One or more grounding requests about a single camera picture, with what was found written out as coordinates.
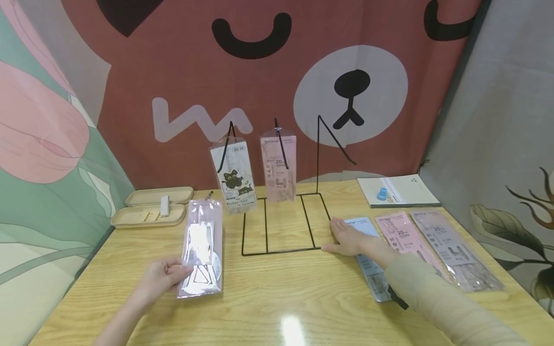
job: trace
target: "ruler set package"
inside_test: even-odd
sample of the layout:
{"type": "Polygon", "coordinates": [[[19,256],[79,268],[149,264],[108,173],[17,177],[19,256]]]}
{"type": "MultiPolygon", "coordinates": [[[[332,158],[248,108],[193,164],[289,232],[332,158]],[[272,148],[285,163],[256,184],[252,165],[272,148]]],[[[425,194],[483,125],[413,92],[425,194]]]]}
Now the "ruler set package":
{"type": "Polygon", "coordinates": [[[423,261],[435,267],[437,273],[450,282],[450,277],[437,261],[433,250],[426,244],[419,230],[412,224],[405,212],[379,216],[375,218],[375,221],[391,247],[401,254],[411,253],[419,256],[423,261]]]}
{"type": "MultiPolygon", "coordinates": [[[[345,222],[366,235],[380,238],[379,233],[368,218],[345,220],[345,222]]],[[[356,260],[362,269],[363,276],[366,278],[367,285],[370,287],[375,301],[378,303],[390,301],[389,285],[381,267],[365,255],[356,255],[356,260]]]]}
{"type": "Polygon", "coordinates": [[[210,154],[229,214],[254,209],[257,199],[246,141],[226,137],[210,148],[210,154]]]}
{"type": "Polygon", "coordinates": [[[183,266],[193,267],[177,298],[221,293],[223,287],[223,206],[216,200],[191,200],[183,242],[183,266]]]}
{"type": "Polygon", "coordinates": [[[416,210],[410,214],[462,291],[504,290],[504,285],[477,258],[439,211],[416,210]]]}
{"type": "Polygon", "coordinates": [[[296,197],[296,136],[276,128],[260,139],[265,186],[269,202],[284,202],[296,197]]]}

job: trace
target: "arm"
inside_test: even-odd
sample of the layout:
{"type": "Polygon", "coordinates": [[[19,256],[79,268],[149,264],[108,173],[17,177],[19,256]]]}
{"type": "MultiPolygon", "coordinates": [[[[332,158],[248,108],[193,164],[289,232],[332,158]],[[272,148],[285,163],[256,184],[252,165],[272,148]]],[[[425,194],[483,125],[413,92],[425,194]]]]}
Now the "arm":
{"type": "Polygon", "coordinates": [[[384,270],[396,294],[442,330],[455,345],[528,345],[418,257],[401,255],[381,239],[367,236],[340,219],[331,220],[331,230],[339,244],[324,245],[322,250],[371,258],[384,270]]]}
{"type": "Polygon", "coordinates": [[[152,263],[93,346],[126,345],[137,323],[156,300],[167,291],[177,290],[178,284],[191,274],[192,268],[180,267],[180,264],[179,258],[152,263]]]}

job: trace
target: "hand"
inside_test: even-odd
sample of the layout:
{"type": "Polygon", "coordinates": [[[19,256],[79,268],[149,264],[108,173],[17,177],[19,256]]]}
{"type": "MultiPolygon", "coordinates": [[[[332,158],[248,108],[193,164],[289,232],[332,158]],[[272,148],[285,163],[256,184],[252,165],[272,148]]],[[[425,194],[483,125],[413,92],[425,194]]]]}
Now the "hand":
{"type": "Polygon", "coordinates": [[[325,252],[336,252],[345,256],[355,256],[366,252],[368,243],[372,238],[378,238],[365,235],[344,220],[338,218],[331,219],[331,231],[338,241],[338,244],[325,244],[321,249],[325,252]]]}
{"type": "Polygon", "coordinates": [[[144,273],[132,297],[148,307],[165,292],[177,294],[178,285],[193,271],[193,267],[181,267],[180,258],[155,261],[144,273]]]}
{"type": "Polygon", "coordinates": [[[342,219],[331,219],[331,231],[339,244],[323,245],[321,249],[325,252],[336,252],[345,256],[363,254],[375,261],[383,270],[400,255],[380,238],[361,233],[342,219]]]}

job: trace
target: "white zigzag shape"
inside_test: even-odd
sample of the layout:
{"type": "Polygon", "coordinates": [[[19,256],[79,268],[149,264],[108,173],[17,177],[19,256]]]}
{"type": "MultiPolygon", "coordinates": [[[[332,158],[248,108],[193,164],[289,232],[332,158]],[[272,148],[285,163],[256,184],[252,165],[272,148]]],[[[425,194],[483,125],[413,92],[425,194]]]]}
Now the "white zigzag shape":
{"type": "Polygon", "coordinates": [[[178,118],[170,122],[169,105],[161,97],[152,100],[152,117],[154,120],[154,137],[165,143],[190,125],[197,123],[207,140],[217,142],[227,134],[229,122],[232,121],[241,133],[251,133],[252,124],[240,108],[231,109],[221,121],[215,125],[208,112],[201,105],[194,105],[178,118]]]}

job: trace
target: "sleeve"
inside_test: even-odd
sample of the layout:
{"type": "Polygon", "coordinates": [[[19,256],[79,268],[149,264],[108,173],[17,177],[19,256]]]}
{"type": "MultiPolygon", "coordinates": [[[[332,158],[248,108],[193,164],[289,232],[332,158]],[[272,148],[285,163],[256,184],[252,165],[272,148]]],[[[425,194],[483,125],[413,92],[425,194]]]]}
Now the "sleeve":
{"type": "Polygon", "coordinates": [[[514,330],[438,276],[417,256],[398,256],[384,273],[396,294],[458,346],[528,345],[514,330]]]}

